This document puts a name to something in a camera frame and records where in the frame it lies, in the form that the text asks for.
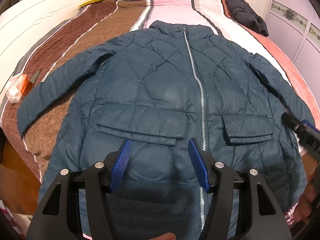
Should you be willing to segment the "person's right hand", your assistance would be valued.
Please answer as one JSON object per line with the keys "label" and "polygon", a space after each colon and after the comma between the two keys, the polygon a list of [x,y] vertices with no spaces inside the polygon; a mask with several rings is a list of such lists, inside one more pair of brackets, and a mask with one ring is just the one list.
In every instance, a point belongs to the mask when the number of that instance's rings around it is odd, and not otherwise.
{"label": "person's right hand", "polygon": [[316,198],[316,189],[313,186],[312,181],[315,177],[317,168],[319,168],[319,166],[314,168],[308,176],[308,184],[306,185],[305,190],[301,195],[298,205],[296,206],[296,209],[293,213],[293,225],[295,225],[302,219],[307,218],[311,214],[311,206]]}

